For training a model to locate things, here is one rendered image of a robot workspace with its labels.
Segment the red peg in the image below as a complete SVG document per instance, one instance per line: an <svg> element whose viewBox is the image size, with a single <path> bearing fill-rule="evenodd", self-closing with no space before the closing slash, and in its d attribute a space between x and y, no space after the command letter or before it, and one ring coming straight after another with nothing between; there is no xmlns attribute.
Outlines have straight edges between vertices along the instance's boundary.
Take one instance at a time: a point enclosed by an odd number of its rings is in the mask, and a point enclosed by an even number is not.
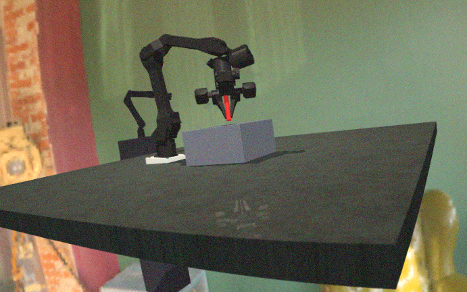
<svg viewBox="0 0 467 292"><path fill-rule="evenodd" d="M226 120L231 121L228 95L224 95L224 104L225 104L225 110L226 110Z"/></svg>

